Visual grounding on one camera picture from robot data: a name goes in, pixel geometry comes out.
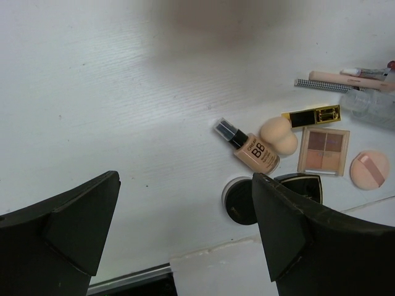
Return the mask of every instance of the black compact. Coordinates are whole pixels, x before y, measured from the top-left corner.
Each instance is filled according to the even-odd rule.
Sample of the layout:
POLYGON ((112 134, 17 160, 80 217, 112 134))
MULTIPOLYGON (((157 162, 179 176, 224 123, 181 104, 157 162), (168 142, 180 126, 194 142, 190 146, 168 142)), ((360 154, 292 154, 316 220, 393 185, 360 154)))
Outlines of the black compact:
POLYGON ((274 178, 289 190, 322 204, 321 177, 302 173, 289 174, 274 178))

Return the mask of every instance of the white surface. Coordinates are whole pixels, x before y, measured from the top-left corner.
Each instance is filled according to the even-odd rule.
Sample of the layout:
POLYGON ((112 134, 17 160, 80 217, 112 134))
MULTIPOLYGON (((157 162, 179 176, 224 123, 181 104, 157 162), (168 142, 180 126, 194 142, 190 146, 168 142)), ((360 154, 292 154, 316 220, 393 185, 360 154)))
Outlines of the white surface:
MULTIPOLYGON (((226 183, 251 175, 212 131, 245 132, 281 112, 334 104, 294 88, 311 70, 380 68, 394 58, 394 1, 114 0, 0 2, 0 213, 107 170, 122 186, 103 281, 257 233, 222 212, 226 183)), ((395 135, 344 117, 346 166, 395 135)), ((273 176, 296 170, 297 154, 273 176)), ((395 195, 323 178, 337 210, 395 195)))
MULTIPOLYGON (((347 211, 374 223, 395 226, 395 198, 347 211)), ((178 296, 277 296, 259 236, 172 258, 178 296)))

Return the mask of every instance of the compact powder case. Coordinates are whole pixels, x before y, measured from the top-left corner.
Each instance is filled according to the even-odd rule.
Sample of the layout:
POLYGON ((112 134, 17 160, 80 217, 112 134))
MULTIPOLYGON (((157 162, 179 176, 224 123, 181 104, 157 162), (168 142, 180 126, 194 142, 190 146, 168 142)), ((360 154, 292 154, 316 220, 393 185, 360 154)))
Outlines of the compact powder case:
POLYGON ((289 190, 322 204, 322 184, 319 175, 289 174, 274 178, 289 190))
POLYGON ((223 189, 222 202, 234 222, 241 225, 257 223, 251 178, 239 177, 230 181, 223 189))

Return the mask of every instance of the makeup product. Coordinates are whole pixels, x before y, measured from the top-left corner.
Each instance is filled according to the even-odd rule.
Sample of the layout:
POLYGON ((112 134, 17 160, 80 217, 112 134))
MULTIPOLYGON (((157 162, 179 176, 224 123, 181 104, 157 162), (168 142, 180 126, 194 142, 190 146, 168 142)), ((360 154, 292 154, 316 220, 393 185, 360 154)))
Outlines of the makeup product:
POLYGON ((351 163, 351 180, 363 190, 381 187, 388 176, 389 160, 379 151, 362 151, 351 163))
POLYGON ((389 71, 391 71, 391 68, 383 68, 383 69, 352 68, 352 69, 343 69, 340 71, 340 74, 384 81, 385 78, 387 78, 389 71))
POLYGON ((390 61, 387 65, 387 67, 391 68, 392 70, 395 70, 395 60, 390 61))
POLYGON ((359 86, 363 88, 372 88, 372 89, 378 89, 380 91, 387 91, 387 92, 395 91, 395 83, 387 83, 378 80, 350 77, 346 75, 324 73, 318 71, 310 72, 309 80, 359 86))
POLYGON ((340 129, 304 128, 297 171, 342 176, 349 137, 340 129))
POLYGON ((319 175, 298 173, 279 176, 274 180, 289 190, 322 204, 322 185, 319 175))
POLYGON ((284 117, 266 121, 260 129, 260 138, 272 145, 278 154, 292 155, 297 149, 297 137, 291 131, 291 123, 284 117))
POLYGON ((341 96, 340 104, 359 120, 395 130, 395 94, 348 91, 341 96))
POLYGON ((323 91, 337 91, 339 93, 345 93, 350 89, 356 89, 358 91, 365 90, 365 88, 360 88, 359 86, 349 86, 345 84, 306 80, 306 79, 295 79, 295 86, 300 86, 302 88, 322 89, 323 91))
POLYGON ((293 128, 306 125, 320 125, 322 123, 340 121, 341 119, 339 105, 282 113, 281 116, 287 118, 293 128))
POLYGON ((268 175, 278 166, 279 156, 255 135, 244 134, 224 118, 214 129, 236 149, 234 154, 256 173, 268 175))
POLYGON ((222 202, 229 217, 241 225, 257 223, 252 201, 252 179, 239 177, 230 181, 222 192, 222 202))

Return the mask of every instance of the black pump cap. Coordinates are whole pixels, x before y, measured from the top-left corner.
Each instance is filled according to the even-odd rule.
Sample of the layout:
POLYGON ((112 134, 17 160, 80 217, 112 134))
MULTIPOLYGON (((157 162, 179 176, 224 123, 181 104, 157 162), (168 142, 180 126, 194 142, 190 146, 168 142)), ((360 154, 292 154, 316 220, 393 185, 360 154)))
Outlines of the black pump cap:
POLYGON ((240 149, 248 141, 246 134, 240 129, 235 128, 224 118, 221 118, 217 122, 214 129, 236 149, 240 149))

